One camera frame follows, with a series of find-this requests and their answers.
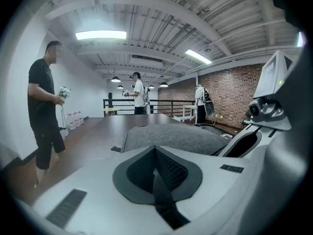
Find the black metal railing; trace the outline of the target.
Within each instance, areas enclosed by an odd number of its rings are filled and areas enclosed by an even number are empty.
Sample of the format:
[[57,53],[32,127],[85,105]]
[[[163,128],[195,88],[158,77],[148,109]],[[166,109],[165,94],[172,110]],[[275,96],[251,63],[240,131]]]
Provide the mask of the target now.
[[[175,100],[175,99],[150,99],[151,114],[164,114],[168,117],[182,117],[183,105],[195,105],[194,100]],[[103,108],[120,107],[123,110],[118,111],[118,115],[131,115],[134,113],[134,98],[122,97],[113,99],[110,93],[109,98],[103,99]]]

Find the small yellow wooden table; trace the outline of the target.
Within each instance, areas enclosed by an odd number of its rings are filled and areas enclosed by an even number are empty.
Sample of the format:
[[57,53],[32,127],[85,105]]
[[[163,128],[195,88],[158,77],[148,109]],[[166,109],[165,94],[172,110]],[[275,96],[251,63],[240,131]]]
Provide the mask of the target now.
[[118,111],[122,111],[123,109],[120,107],[106,107],[103,108],[102,110],[104,112],[104,117],[106,117],[118,115]]

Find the white flower bouquet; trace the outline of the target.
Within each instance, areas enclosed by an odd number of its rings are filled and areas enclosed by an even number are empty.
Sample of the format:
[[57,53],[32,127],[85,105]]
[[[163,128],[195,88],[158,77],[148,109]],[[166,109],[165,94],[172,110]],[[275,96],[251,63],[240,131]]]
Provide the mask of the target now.
[[71,88],[61,86],[59,89],[58,95],[61,98],[61,100],[65,102],[65,100],[69,97],[70,92],[71,92]]

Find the grey backpack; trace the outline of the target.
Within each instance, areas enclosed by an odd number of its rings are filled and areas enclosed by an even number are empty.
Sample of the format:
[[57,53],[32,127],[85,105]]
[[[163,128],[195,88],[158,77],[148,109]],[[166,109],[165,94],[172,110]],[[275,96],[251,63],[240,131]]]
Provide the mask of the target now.
[[122,147],[112,147],[124,153],[146,146],[168,146],[192,153],[217,156],[232,139],[222,138],[229,134],[208,124],[148,124],[132,128]]

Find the rectangular ceiling light panel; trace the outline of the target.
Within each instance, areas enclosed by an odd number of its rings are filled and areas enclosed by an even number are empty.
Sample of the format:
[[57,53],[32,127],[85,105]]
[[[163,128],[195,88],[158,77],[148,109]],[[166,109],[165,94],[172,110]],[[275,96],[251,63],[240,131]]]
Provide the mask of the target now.
[[191,61],[194,61],[194,62],[197,62],[197,63],[200,63],[200,64],[206,64],[206,65],[209,65],[209,64],[212,64],[212,61],[209,60],[208,58],[204,57],[203,55],[191,50],[191,49],[188,49],[186,52],[186,57],[188,59],[190,59]]
[[77,40],[86,39],[122,39],[125,40],[127,37],[126,31],[118,30],[94,30],[94,31],[83,31],[75,33]]

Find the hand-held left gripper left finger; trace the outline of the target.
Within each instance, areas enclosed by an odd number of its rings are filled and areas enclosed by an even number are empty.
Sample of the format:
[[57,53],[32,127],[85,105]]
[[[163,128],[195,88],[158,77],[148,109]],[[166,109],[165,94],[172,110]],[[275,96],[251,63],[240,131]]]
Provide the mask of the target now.
[[130,202],[115,188],[113,171],[121,162],[144,151],[126,153],[95,160],[46,190],[33,204],[41,216],[47,216],[72,190],[87,194],[65,226],[70,233],[86,235],[169,235],[171,227],[150,205]]

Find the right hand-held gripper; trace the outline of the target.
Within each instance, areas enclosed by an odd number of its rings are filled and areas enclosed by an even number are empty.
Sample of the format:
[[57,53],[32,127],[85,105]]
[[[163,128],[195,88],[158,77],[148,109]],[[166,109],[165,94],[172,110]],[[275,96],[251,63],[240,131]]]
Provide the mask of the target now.
[[280,50],[277,50],[265,63],[253,101],[249,103],[250,122],[256,125],[247,126],[217,156],[247,158],[262,139],[259,126],[282,131],[291,129],[291,124],[277,95],[278,90],[284,84],[291,64],[292,60]]

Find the white frame table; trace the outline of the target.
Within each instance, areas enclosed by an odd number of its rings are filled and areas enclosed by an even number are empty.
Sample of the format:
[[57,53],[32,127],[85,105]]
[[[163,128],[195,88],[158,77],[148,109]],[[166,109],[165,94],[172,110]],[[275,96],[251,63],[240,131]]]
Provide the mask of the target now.
[[189,110],[189,120],[191,121],[193,118],[195,118],[195,121],[197,121],[197,106],[195,105],[183,105],[183,112],[182,112],[182,122],[185,122],[186,120],[186,112]]

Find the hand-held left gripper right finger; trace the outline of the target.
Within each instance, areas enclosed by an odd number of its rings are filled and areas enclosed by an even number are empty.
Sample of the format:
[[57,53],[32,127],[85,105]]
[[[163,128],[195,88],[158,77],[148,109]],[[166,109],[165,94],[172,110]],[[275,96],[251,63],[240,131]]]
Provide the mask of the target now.
[[193,162],[202,170],[202,183],[192,197],[177,202],[189,223],[155,235],[254,235],[263,226],[257,192],[267,147],[248,159],[206,156],[168,147],[172,155]]

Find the ceiling air vent unit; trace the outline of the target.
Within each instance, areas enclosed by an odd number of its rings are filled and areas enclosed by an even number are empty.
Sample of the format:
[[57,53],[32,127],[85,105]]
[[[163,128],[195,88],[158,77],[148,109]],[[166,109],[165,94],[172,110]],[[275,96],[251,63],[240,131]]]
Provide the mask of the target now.
[[142,67],[154,67],[154,68],[164,67],[163,61],[161,59],[142,55],[132,55],[129,58],[129,64]]

